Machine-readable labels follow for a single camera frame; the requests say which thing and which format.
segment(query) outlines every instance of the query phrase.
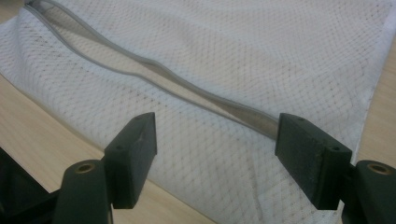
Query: table surface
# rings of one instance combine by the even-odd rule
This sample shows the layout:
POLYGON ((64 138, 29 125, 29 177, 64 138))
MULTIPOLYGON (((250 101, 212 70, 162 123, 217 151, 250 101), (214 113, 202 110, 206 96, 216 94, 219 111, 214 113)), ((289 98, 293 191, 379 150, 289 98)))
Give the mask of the table surface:
MULTIPOLYGON (((18 13, 22 1, 0 1, 0 22, 18 13)), ((396 167, 396 39, 379 79, 361 139, 359 160, 396 167)), ((0 76, 0 146, 45 189, 60 187, 64 170, 103 152, 54 119, 0 76)), ((115 210, 115 223, 213 223, 147 181, 133 210, 115 210)))

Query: white mesh fabric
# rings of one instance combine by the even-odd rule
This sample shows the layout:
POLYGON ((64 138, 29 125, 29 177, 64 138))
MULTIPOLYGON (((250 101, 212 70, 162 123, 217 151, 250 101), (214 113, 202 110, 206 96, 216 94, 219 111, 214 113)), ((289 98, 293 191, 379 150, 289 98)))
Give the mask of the white mesh fabric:
POLYGON ((198 105, 204 105, 206 108, 219 111, 221 114, 232 117, 232 115, 228 114, 226 111, 220 110, 217 106, 203 97, 180 87, 166 77, 156 74, 135 60, 100 43, 100 39, 97 39, 94 35, 86 31, 80 24, 67 16, 67 14, 62 12, 59 8, 52 7, 48 9, 44 15, 49 19, 52 27, 55 28, 74 49, 79 50, 79 52, 87 55, 89 58, 123 73, 145 77, 166 90, 186 97, 198 105))
POLYGON ((352 148, 396 20, 394 0, 55 1, 203 90, 310 118, 352 148))
MULTIPOLYGON (((391 2, 242 2, 62 4, 204 90, 275 117, 302 115, 356 147, 394 33, 391 2)), ((0 73, 101 147, 132 117, 156 112, 149 178, 217 222, 335 222, 336 212, 310 205, 273 141, 83 60, 29 12, 0 27, 0 52, 0 73)))
POLYGON ((215 221, 335 221, 299 191, 272 140, 78 57, 28 11, 3 24, 0 39, 0 73, 101 147, 132 117, 154 111, 159 148, 149 178, 215 221), (285 184, 286 195, 270 190, 285 184), (264 209, 260 198, 289 210, 264 209))

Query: black clamp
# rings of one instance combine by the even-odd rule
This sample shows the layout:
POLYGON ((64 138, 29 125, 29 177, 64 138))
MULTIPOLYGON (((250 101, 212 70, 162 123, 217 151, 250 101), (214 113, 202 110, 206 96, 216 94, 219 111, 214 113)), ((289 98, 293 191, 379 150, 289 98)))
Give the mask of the black clamp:
POLYGON ((101 161, 70 166, 61 188, 47 193, 3 151, 0 175, 7 178, 0 183, 0 222, 112 223, 111 204, 115 209, 134 207, 156 154, 154 113, 140 115, 106 147, 101 161))
POLYGON ((344 202, 347 223, 396 223, 395 169, 349 162, 352 151, 306 119, 281 114, 276 155, 318 210, 344 202))

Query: perforated fabric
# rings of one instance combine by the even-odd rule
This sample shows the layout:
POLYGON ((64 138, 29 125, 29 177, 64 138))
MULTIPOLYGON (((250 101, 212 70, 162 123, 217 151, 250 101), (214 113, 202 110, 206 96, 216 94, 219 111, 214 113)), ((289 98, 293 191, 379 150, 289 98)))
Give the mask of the perforated fabric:
POLYGON ((51 7, 43 15, 73 49, 79 50, 80 53, 87 57, 123 73, 132 73, 131 75, 145 77, 167 91, 174 92, 179 96, 191 99, 198 105, 204 105, 206 108, 225 113, 227 116, 232 117, 227 112, 220 111, 217 106, 208 102, 205 98, 184 89, 168 78, 150 70, 146 67, 147 65, 144 66, 101 43, 100 39, 85 30, 79 23, 67 16, 59 8, 51 7))
MULTIPOLYGON (((118 44, 124 44, 126 49, 145 47, 141 56, 164 64, 204 90, 274 116, 279 112, 303 115, 355 148, 394 34, 392 4, 356 2, 356 12, 347 11, 352 8, 349 2, 343 2, 338 10, 336 6, 341 3, 322 2, 320 5, 306 1, 293 4, 289 1, 282 5, 280 1, 267 1, 250 5, 253 2, 243 2, 242 6, 227 3, 230 5, 222 7, 217 6, 219 3, 192 1, 168 2, 168 6, 162 3, 147 5, 148 1, 137 5, 123 1, 116 5, 112 1, 65 1, 63 4, 111 41, 117 43, 120 38, 118 44), (204 16, 196 16, 200 11, 204 16), (342 13, 333 15, 334 11, 342 13), (372 14, 363 17, 365 12, 371 11, 373 17, 372 14), (224 16, 214 16, 216 12, 224 16), (131 18, 123 18, 129 13, 131 18), (145 21, 148 14, 155 20, 165 16, 161 21, 166 22, 145 21), (231 20, 233 16, 240 16, 240 19, 231 20), (241 22, 248 22, 250 16, 264 19, 250 20, 250 26, 243 25, 241 22), (265 19, 271 16, 276 20, 265 19), (301 19, 322 17, 337 19, 341 25, 301 19), (346 18, 353 27, 344 24, 346 18), (117 25, 124 21, 124 26, 117 25), (226 21, 226 24, 219 25, 217 21, 226 21), (147 30, 127 26, 128 23, 145 24, 147 30), (328 26, 317 27, 315 23, 332 27, 333 38, 326 39, 325 34, 315 29, 328 26), (230 29, 237 32, 239 35, 235 36, 240 39, 235 41, 227 35, 230 30, 226 29, 227 25, 234 27, 230 29), (255 25, 261 29, 249 29, 255 25), (247 30, 239 33, 236 27, 247 30), (172 28, 171 36, 151 33, 157 28, 158 32, 172 28), (221 32, 205 36, 207 33, 203 30, 221 32), (339 43, 344 33, 348 41, 339 43), (257 39, 262 40, 260 48, 254 45, 257 39), (203 63, 203 58, 210 62, 203 63)), ((272 140, 188 104, 139 77, 118 74, 84 60, 24 9, 18 18, 1 25, 0 52, 1 74, 101 147, 105 147, 132 117, 154 111, 159 154, 149 178, 217 222, 334 223, 338 217, 337 212, 317 211, 310 204, 275 157, 272 140)))
POLYGON ((55 0, 100 35, 193 85, 348 147, 395 31, 394 0, 55 0))

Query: zipper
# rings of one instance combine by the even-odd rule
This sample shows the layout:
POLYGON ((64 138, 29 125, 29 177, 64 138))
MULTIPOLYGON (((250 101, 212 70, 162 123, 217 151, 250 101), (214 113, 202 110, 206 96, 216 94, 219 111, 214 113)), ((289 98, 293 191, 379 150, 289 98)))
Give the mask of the zipper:
POLYGON ((179 77, 175 73, 173 73, 170 69, 165 67, 164 65, 155 62, 151 59, 141 57, 139 55, 135 55, 132 52, 121 48, 120 46, 114 44, 113 42, 109 41, 107 38, 102 36, 101 34, 97 33, 94 29, 91 28, 91 26, 86 23, 85 21, 81 20, 78 16, 76 16, 72 11, 70 11, 68 8, 62 6, 61 4, 51 1, 51 0, 25 0, 25 8, 28 9, 31 13, 33 13, 39 20, 41 20, 48 28, 49 30, 54 33, 54 35, 65 45, 67 46, 70 50, 72 50, 74 53, 79 55, 80 57, 95 63, 101 67, 104 67, 105 69, 108 69, 110 71, 124 74, 124 75, 129 75, 129 76, 134 76, 134 77, 139 77, 151 85, 155 86, 156 88, 159 88, 162 91, 165 91, 173 96, 176 96, 176 98, 183 100, 185 102, 188 102, 189 104, 197 105, 206 111, 209 111, 211 113, 215 113, 217 115, 220 115, 226 119, 230 119, 232 121, 235 121, 237 123, 240 123, 249 129, 252 129, 253 131, 256 131, 258 133, 261 133, 263 135, 266 135, 267 137, 276 140, 277 136, 277 119, 274 119, 272 116, 257 110, 255 108, 246 106, 246 105, 241 105, 238 104, 234 101, 230 101, 228 99, 224 99, 222 97, 219 97, 213 93, 210 93, 208 91, 202 90, 195 85, 191 84, 187 80, 179 77), (112 67, 109 67, 105 64, 99 63, 96 60, 91 59, 87 55, 79 52, 77 49, 73 48, 70 46, 67 41, 51 26, 51 24, 47 21, 47 19, 41 14, 41 11, 43 11, 43 8, 40 6, 40 3, 48 3, 51 4, 60 10, 62 10, 65 14, 67 14, 69 17, 71 17, 73 20, 75 20, 78 24, 80 24, 84 29, 86 29, 89 33, 94 35, 96 38, 98 38, 101 42, 101 44, 106 45, 107 47, 110 47, 111 49, 115 50, 116 52, 123 54, 132 60, 135 60, 139 63, 148 65, 148 66, 153 66, 157 69, 160 69, 163 71, 166 75, 168 75, 170 78, 172 78, 172 81, 179 85, 180 87, 189 90, 203 98, 205 98, 207 101, 215 104, 217 107, 223 109, 224 111, 228 112, 229 114, 235 116, 237 119, 231 118, 230 116, 221 114, 218 111, 215 111, 211 108, 208 108, 204 105, 200 105, 195 103, 194 101, 188 99, 187 97, 184 97, 182 95, 176 94, 174 92, 169 91, 168 89, 158 85, 157 83, 135 73, 125 73, 120 70, 114 69, 112 67))

